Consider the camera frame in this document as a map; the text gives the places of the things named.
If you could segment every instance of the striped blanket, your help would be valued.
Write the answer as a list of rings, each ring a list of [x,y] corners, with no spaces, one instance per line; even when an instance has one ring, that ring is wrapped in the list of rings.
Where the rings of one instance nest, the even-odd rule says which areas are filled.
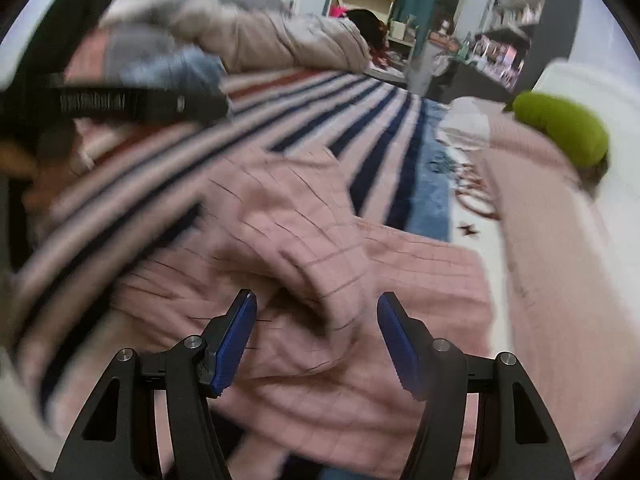
[[[416,215],[428,215],[427,204],[416,204],[415,196],[425,189],[425,161],[438,151],[433,137],[444,114],[440,105],[366,76],[338,72],[238,76],[223,90],[232,99],[232,120],[207,128],[168,128],[98,167],[52,209],[55,228],[18,277],[12,323],[14,362],[27,387],[37,392],[45,420],[65,370],[108,312],[116,281],[193,224],[198,211],[176,190],[219,158],[251,148],[295,153],[325,146],[339,161],[356,215],[399,230],[416,224]],[[430,192],[448,196],[446,176],[428,181]],[[162,229],[131,238],[128,229],[150,210],[166,215]],[[417,224],[419,234],[448,231],[442,212],[431,224]],[[123,240],[126,253],[110,251]],[[100,280],[94,279],[97,269]],[[88,286],[81,293],[71,290],[71,278]],[[61,298],[68,319],[51,335],[47,311]],[[43,331],[49,331],[54,346],[40,344]],[[220,435],[239,435],[229,421],[216,420],[226,427]],[[69,421],[48,422],[68,431]],[[228,452],[238,442],[221,438]],[[287,462],[283,478],[296,463],[314,469],[318,478],[338,478],[331,476],[337,472],[296,457]]]

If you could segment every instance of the green pillow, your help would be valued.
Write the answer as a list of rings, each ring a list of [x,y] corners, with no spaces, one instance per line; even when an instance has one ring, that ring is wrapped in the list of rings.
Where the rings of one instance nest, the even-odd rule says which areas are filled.
[[[521,123],[555,142],[576,168],[595,166],[609,150],[609,134],[596,114],[569,99],[523,92],[513,111]]]

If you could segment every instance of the pink blanket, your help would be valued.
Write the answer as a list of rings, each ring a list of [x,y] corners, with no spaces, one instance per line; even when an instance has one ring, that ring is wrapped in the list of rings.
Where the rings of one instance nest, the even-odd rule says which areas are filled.
[[[36,384],[52,346],[81,314],[85,303],[78,298],[100,282],[120,250],[132,250],[194,198],[202,205],[195,225],[121,280],[113,309],[63,376],[50,403],[55,430],[68,433],[119,348],[169,348],[200,333],[239,288],[249,287],[259,321],[234,386],[214,406],[319,462],[398,478],[422,405],[398,381],[376,323],[376,300],[392,290],[434,336],[486,355],[488,289],[476,254],[356,218],[326,150],[295,157],[241,150],[175,189],[129,228],[126,245],[83,269],[69,301],[50,304],[30,329],[18,348],[26,383]],[[474,400],[461,467],[473,448]],[[162,426],[159,444],[166,460]]]

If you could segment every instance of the bed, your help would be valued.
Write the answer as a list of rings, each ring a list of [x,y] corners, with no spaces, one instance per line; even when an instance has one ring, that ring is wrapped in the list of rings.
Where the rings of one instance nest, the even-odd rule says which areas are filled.
[[[350,183],[350,198],[358,216],[398,230],[450,240],[453,244],[480,254],[491,292],[494,316],[489,354],[511,350],[521,357],[556,418],[570,455],[575,460],[576,471],[584,475],[582,478],[593,478],[594,473],[612,455],[616,440],[619,441],[620,436],[624,435],[625,426],[629,427],[638,410],[635,395],[638,377],[635,368],[640,330],[638,310],[633,309],[636,304],[633,298],[638,295],[631,288],[633,280],[624,279],[623,273],[637,265],[637,253],[629,249],[633,246],[633,237],[623,235],[633,231],[622,228],[635,204],[633,193],[626,184],[637,181],[633,180],[633,174],[625,173],[626,170],[633,171],[634,165],[626,159],[628,146],[622,147],[623,140],[634,142],[635,139],[627,136],[619,144],[617,137],[618,132],[630,131],[625,123],[620,123],[620,117],[629,115],[610,111],[613,106],[623,105],[633,109],[634,101],[630,97],[633,94],[625,94],[625,100],[617,98],[603,102],[593,83],[588,86],[585,81],[601,85],[602,75],[555,63],[546,70],[537,88],[557,94],[569,93],[594,108],[606,120],[610,131],[615,132],[612,142],[613,171],[601,184],[600,195],[594,205],[578,190],[577,181],[570,168],[566,167],[563,157],[546,145],[546,141],[534,146],[540,139],[527,137],[531,132],[525,132],[525,137],[522,137],[522,132],[514,134],[513,138],[524,139],[524,144],[512,144],[511,137],[496,136],[493,142],[489,137],[475,139],[476,148],[479,148],[476,150],[460,150],[455,142],[445,146],[436,140],[438,136],[447,138],[438,133],[440,121],[447,113],[441,105],[422,101],[400,89],[349,73],[292,70],[229,78],[223,84],[223,89],[232,97],[234,120],[242,121],[242,118],[251,114],[255,114],[256,118],[264,117],[265,110],[270,110],[267,114],[270,119],[263,120],[258,127],[254,120],[245,121],[251,127],[229,137],[224,146],[232,150],[236,143],[252,142],[271,152],[292,154],[310,150],[314,146],[327,146],[338,159],[345,180]],[[495,105],[484,102],[466,103],[465,106],[469,105],[488,116],[498,111]],[[273,124],[274,113],[279,114],[279,121],[286,121],[281,123],[286,124],[285,128],[274,130],[268,127]],[[454,104],[450,113],[464,115],[465,111],[460,109],[460,104]],[[491,152],[492,155],[482,158],[484,152]],[[526,155],[535,162],[526,161]],[[505,161],[505,156],[516,158]],[[511,187],[504,186],[504,172],[508,173],[513,168],[510,164],[514,162],[530,165],[527,178],[532,174],[540,174],[546,186],[557,186],[564,182],[566,189],[559,196],[550,194],[536,197],[535,193],[529,197],[519,195],[513,182]],[[520,185],[526,181],[524,176],[522,179]],[[486,192],[489,198],[482,194],[479,208],[469,207],[475,203],[473,198],[468,200],[467,196],[460,199],[460,190],[469,189],[469,183],[476,187],[478,183],[488,186],[483,193]],[[625,205],[630,209],[622,208],[622,194]],[[562,212],[568,212],[572,217],[568,222],[559,221],[556,215],[563,203],[567,206],[567,197],[571,202]],[[536,212],[538,218],[533,222],[530,221],[531,211],[529,217],[524,215],[524,218],[518,218],[518,211],[527,209],[524,204],[540,206],[541,202],[551,204],[547,210],[548,218],[540,210]],[[78,206],[79,203],[74,204],[73,201],[63,202],[56,209],[56,214],[64,218],[73,214]],[[594,216],[595,210],[599,210],[599,218]],[[542,238],[553,242],[565,235],[566,229],[578,231],[579,236],[574,237],[574,242],[582,241],[585,258],[593,260],[593,255],[597,254],[596,259],[606,264],[604,271],[599,266],[581,267],[586,274],[576,276],[575,273],[567,273],[557,283],[549,283],[546,290],[535,288],[540,286],[540,280],[548,278],[545,274],[537,276],[535,286],[527,284],[523,281],[527,271],[526,261],[535,256],[531,252],[522,254],[523,249],[532,248],[529,239],[533,236],[522,232],[522,229],[523,226],[531,228],[535,225],[544,226],[546,232],[541,235]],[[554,232],[550,230],[552,225],[557,228]],[[603,226],[607,229],[608,238]],[[543,243],[537,256],[544,258],[545,249],[548,247]],[[563,265],[574,257],[562,255],[562,252],[559,254]],[[561,268],[552,266],[554,272]],[[593,289],[583,287],[597,298],[616,302],[608,304],[606,315],[602,314],[602,309],[598,311],[597,305],[587,303],[583,304],[581,312],[572,312],[571,309],[577,307],[569,301],[566,305],[556,304],[553,310],[541,308],[535,317],[531,317],[536,298],[542,298],[540,302],[547,306],[549,298],[545,296],[549,294],[552,295],[552,302],[570,299],[571,294],[576,292],[575,287],[589,272],[602,272],[600,276],[606,278],[603,281],[611,280],[616,283],[617,290],[623,292],[620,298],[612,294],[609,287],[605,287],[607,290],[604,292],[601,286]],[[562,287],[556,288],[558,283],[564,284],[569,293],[563,292]],[[525,298],[531,304],[522,307],[518,298]],[[562,339],[558,324],[568,322],[575,323],[580,329],[574,331],[571,326],[564,326],[560,333],[572,335]],[[551,334],[548,336],[551,341],[544,339],[545,331]],[[612,340],[616,341],[615,346],[611,344]],[[572,351],[575,348],[586,352],[588,360],[576,355]],[[610,366],[609,370],[602,370],[604,362],[617,364]],[[46,426],[43,428],[37,410],[33,409],[33,401],[19,393],[18,379],[10,371],[11,363],[7,355],[3,357],[2,369],[2,424],[43,469],[51,470],[61,441]],[[567,376],[571,377],[574,386],[575,381],[580,383],[571,398],[571,404],[578,405],[576,409],[579,413],[594,413],[584,410],[609,406],[606,416],[595,422],[589,416],[576,421],[576,412],[568,413],[568,416],[558,413],[559,407],[568,409],[567,398],[558,394],[558,389],[566,386],[564,378]],[[607,377],[605,388],[602,387],[604,376]],[[581,397],[583,391],[592,393]],[[616,402],[615,410],[610,408],[612,399]],[[43,399],[35,399],[36,406],[42,403]],[[228,424],[228,421],[220,419],[218,424]],[[240,433],[233,434],[237,443]],[[325,475],[322,478],[331,478],[329,474],[345,473],[326,469],[319,474]]]

